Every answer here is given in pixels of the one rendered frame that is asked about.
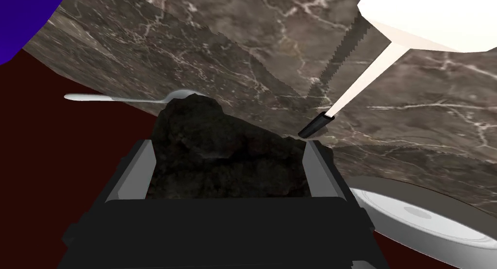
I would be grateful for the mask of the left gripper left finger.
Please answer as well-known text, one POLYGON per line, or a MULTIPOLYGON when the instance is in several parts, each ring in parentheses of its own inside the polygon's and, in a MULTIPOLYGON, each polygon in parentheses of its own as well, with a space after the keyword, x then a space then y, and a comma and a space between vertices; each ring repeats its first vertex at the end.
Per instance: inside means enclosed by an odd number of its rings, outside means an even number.
POLYGON ((117 182, 111 185, 104 201, 144 200, 156 167, 156 156, 149 139, 137 142, 124 163, 124 170, 117 175, 117 182))

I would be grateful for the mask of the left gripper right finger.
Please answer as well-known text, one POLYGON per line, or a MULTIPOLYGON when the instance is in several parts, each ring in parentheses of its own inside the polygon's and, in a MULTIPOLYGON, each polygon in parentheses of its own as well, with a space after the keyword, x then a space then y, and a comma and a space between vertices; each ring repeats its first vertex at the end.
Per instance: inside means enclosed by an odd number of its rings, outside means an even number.
POLYGON ((347 200, 348 186, 334 165, 333 152, 316 140, 305 144, 302 165, 312 197, 347 200))

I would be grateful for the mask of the dark brown lumpy bread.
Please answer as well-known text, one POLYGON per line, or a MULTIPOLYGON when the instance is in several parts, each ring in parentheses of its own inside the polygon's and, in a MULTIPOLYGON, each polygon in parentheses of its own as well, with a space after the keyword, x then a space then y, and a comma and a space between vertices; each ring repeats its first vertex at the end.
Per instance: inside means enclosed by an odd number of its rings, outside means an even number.
POLYGON ((213 99, 174 99, 150 136, 156 166, 148 200, 309 197, 305 143, 227 115, 213 99))

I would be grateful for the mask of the silver spoon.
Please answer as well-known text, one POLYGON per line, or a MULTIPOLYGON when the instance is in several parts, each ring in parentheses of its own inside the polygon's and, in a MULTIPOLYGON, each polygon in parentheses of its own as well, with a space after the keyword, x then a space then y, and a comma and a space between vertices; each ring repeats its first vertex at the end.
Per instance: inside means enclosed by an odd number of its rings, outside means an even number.
POLYGON ((76 93, 65 94, 64 98, 70 101, 118 101, 118 102, 145 102, 145 103, 167 104, 171 100, 184 100, 186 97, 193 94, 206 96, 194 90, 178 89, 170 92, 163 100, 134 100, 130 98, 111 97, 106 95, 76 94, 76 93))

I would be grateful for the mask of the white plate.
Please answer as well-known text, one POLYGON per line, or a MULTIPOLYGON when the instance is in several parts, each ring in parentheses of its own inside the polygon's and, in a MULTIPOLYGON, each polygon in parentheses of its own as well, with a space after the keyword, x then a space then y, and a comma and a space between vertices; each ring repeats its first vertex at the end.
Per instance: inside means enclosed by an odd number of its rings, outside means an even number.
POLYGON ((351 191, 378 233, 459 269, 497 269, 497 237, 389 196, 351 191))

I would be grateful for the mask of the brown marble table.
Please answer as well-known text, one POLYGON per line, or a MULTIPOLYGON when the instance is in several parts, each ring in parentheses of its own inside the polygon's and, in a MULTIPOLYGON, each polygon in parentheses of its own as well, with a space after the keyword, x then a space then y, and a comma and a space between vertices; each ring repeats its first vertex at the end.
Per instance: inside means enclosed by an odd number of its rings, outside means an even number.
MULTIPOLYGON (((359 0, 63 0, 24 50, 107 95, 188 88, 296 137, 388 45, 370 29, 318 78, 359 0)), ((497 217, 497 49, 411 50, 315 136, 344 176, 391 178, 497 217)))

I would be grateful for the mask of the white bowl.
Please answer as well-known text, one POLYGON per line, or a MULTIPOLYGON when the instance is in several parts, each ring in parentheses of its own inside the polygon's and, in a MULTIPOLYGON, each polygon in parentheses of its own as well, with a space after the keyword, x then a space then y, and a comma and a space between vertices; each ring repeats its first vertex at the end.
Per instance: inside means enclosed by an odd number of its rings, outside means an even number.
POLYGON ((360 0, 358 9, 406 48, 469 53, 497 47, 497 0, 360 0))

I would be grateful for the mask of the blue rounded object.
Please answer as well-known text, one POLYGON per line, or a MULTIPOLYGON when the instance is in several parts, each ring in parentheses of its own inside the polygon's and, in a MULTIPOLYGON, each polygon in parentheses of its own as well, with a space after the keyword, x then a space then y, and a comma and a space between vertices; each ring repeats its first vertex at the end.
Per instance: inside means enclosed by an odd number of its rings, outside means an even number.
POLYGON ((46 24, 62 0, 0 0, 0 65, 46 24))

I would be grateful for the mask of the black-handled white-bladed knife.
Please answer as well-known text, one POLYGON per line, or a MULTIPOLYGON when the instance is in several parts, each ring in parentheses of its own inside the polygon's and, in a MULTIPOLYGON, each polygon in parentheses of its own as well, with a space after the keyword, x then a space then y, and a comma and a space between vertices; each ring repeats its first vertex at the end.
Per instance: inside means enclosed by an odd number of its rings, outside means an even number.
POLYGON ((351 100, 353 100, 354 97, 370 85, 378 76, 384 73, 408 50, 408 47, 394 42, 390 43, 370 64, 370 66, 357 78, 349 89, 340 96, 336 103, 334 103, 328 111, 321 112, 313 118, 311 122, 299 131, 298 136, 301 138, 309 138, 329 124, 332 120, 334 120, 335 115, 341 109, 343 109, 351 100))

